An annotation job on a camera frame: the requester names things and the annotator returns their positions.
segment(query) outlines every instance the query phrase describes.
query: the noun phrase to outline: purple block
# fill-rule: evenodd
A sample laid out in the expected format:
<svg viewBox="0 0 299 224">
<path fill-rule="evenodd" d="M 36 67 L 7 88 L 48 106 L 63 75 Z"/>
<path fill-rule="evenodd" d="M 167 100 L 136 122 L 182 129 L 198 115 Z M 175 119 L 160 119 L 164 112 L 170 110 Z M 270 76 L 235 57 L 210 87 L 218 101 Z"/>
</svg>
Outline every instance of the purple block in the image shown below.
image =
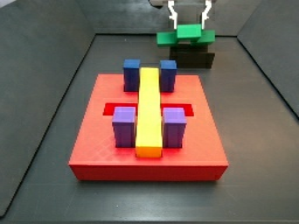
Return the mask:
<svg viewBox="0 0 299 224">
<path fill-rule="evenodd" d="M 134 148 L 136 143 L 136 108 L 116 107 L 112 125 L 118 148 Z"/>
<path fill-rule="evenodd" d="M 186 129 L 186 116 L 183 108 L 163 109 L 163 147 L 182 148 L 183 133 Z"/>
</svg>

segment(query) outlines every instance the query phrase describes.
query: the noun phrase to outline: toy block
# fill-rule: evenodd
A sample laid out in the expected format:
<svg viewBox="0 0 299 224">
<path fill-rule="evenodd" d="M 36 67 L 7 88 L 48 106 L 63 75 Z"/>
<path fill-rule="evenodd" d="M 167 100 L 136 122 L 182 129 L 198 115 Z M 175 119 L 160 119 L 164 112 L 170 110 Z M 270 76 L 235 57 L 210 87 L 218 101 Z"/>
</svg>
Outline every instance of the toy block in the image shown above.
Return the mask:
<svg viewBox="0 0 299 224">
<path fill-rule="evenodd" d="M 163 147 L 182 148 L 183 133 L 186 128 L 186 117 L 183 108 L 163 109 Z"/>
<path fill-rule="evenodd" d="M 215 31 L 202 31 L 201 38 L 191 41 L 193 46 L 206 46 L 215 42 Z"/>
<path fill-rule="evenodd" d="M 163 155 L 163 132 L 159 69 L 140 69 L 135 154 L 139 158 L 160 158 Z"/>
<path fill-rule="evenodd" d="M 202 37 L 201 24 L 179 24 L 177 38 L 181 40 L 198 40 Z"/>
<path fill-rule="evenodd" d="M 112 125 L 115 131 L 116 147 L 134 148 L 136 145 L 136 108 L 116 107 Z"/>
<path fill-rule="evenodd" d="M 198 75 L 177 75 L 175 92 L 162 93 L 162 105 L 191 105 L 181 149 L 163 149 L 162 158 L 136 157 L 136 149 L 116 148 L 112 116 L 106 104 L 138 103 L 138 93 L 124 92 L 123 74 L 102 74 L 88 101 L 70 168 L 79 180 L 215 181 L 229 168 L 221 136 Z"/>
<path fill-rule="evenodd" d="M 138 92 L 139 90 L 140 59 L 126 59 L 124 61 L 124 91 Z"/>
<path fill-rule="evenodd" d="M 160 61 L 160 91 L 162 93 L 174 91 L 177 62 L 175 60 Z"/>
<path fill-rule="evenodd" d="M 158 46 L 177 46 L 177 32 L 158 32 L 156 33 L 156 44 Z"/>
</svg>

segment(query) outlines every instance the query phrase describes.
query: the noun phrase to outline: gray enclosure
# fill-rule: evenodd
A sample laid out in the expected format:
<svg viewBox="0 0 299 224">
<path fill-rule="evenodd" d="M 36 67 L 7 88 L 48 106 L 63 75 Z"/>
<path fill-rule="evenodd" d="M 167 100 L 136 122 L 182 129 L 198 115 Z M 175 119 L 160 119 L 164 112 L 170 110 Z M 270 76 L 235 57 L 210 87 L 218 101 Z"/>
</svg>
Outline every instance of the gray enclosure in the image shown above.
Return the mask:
<svg viewBox="0 0 299 224">
<path fill-rule="evenodd" d="M 229 156 L 213 183 L 79 182 L 68 167 L 98 74 L 122 73 L 132 58 L 158 67 L 170 53 L 155 35 L 92 42 L 92 28 L 160 32 L 171 27 L 166 8 L 147 0 L 18 0 L 0 9 L 0 216 L 15 196 L 2 223 L 299 221 L 299 125 L 285 101 L 298 114 L 299 1 L 259 2 L 219 0 L 207 23 L 237 36 L 258 7 L 238 35 L 247 51 L 237 37 L 218 37 L 211 70 L 179 70 L 201 77 Z M 182 23 L 199 19 L 194 6 L 179 6 Z"/>
<path fill-rule="evenodd" d="M 80 8 L 96 33 L 150 33 L 172 28 L 164 6 L 154 8 L 148 0 L 78 0 Z M 258 7 L 261 0 L 219 0 L 210 11 L 207 29 L 221 36 L 238 36 L 243 24 Z M 201 21 L 205 0 L 183 0 L 177 4 L 179 24 Z"/>
<path fill-rule="evenodd" d="M 265 0 L 238 39 L 299 116 L 299 1 Z"/>
<path fill-rule="evenodd" d="M 74 0 L 0 9 L 0 216 L 94 39 Z"/>
</svg>

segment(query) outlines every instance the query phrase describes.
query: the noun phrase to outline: red platform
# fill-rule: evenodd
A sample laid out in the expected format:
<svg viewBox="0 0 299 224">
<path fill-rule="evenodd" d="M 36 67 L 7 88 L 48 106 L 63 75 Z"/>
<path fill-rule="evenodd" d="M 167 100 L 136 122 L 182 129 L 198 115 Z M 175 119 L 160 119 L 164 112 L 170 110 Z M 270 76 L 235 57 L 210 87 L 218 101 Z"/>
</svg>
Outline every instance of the red platform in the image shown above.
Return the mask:
<svg viewBox="0 0 299 224">
<path fill-rule="evenodd" d="M 138 104 L 138 93 L 124 92 L 122 74 L 98 77 L 87 113 L 70 158 L 70 168 L 80 180 L 218 180 L 229 160 L 195 75 L 178 75 L 175 92 L 162 94 L 162 104 L 191 105 L 182 149 L 163 149 L 162 158 L 138 158 L 135 149 L 116 148 L 111 105 Z"/>
</svg>

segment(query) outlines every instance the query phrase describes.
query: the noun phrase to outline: yellow bar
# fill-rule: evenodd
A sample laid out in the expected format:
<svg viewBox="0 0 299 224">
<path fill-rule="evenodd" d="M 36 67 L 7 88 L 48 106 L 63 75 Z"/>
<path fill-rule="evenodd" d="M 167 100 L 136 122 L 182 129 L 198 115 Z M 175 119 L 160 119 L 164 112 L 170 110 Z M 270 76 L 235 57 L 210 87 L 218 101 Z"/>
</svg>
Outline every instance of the yellow bar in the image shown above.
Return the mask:
<svg viewBox="0 0 299 224">
<path fill-rule="evenodd" d="M 140 68 L 135 154 L 139 158 L 163 155 L 159 69 Z"/>
</svg>

